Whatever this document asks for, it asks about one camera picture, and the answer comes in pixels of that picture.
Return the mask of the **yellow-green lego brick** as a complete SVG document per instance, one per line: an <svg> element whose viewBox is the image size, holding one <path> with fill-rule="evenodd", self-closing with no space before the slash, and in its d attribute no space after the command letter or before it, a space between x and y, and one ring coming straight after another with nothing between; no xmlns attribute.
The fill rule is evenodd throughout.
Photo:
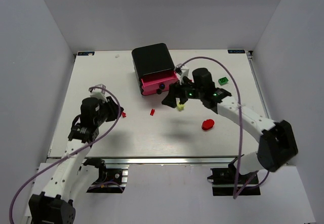
<svg viewBox="0 0 324 224"><path fill-rule="evenodd" d="M177 110L178 110L178 111L182 111L182 110L184 110L184 107L185 107L184 104L180 104L180 103L177 104Z"/></svg>

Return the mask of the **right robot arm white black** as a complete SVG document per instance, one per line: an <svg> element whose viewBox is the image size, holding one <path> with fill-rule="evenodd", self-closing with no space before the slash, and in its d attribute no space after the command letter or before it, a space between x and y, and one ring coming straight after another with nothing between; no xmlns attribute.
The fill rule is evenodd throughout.
<svg viewBox="0 0 324 224"><path fill-rule="evenodd" d="M258 142L256 152L243 155L229 164L234 173L247 175L262 169L276 172L298 154L294 133L287 121L276 122L241 106L230 92L215 86L206 68L195 69L193 80L187 77L187 69L176 68L175 71L180 75L180 80L169 86L163 105L176 108L177 103L185 104L189 99L200 100L214 113L242 126Z"/></svg>

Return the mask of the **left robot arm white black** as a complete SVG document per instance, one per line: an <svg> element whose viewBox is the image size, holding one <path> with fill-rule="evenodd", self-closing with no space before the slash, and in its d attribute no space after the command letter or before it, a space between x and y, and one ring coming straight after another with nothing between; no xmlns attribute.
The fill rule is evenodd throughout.
<svg viewBox="0 0 324 224"><path fill-rule="evenodd" d="M40 194L31 195L28 206L32 223L73 223L74 203L78 194L104 180L103 160L86 156L98 140L99 128L105 122L117 122L123 108L112 97L102 94L82 100L75 117L67 146L56 169Z"/></svg>

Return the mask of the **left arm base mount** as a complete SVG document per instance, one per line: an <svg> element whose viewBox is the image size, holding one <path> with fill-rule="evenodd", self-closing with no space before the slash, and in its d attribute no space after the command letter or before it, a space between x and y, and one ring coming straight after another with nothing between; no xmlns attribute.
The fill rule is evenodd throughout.
<svg viewBox="0 0 324 224"><path fill-rule="evenodd" d="M83 165L94 167L98 175L97 180L88 188L88 193L121 194L125 190L128 166L108 163L100 158L89 158Z"/></svg>

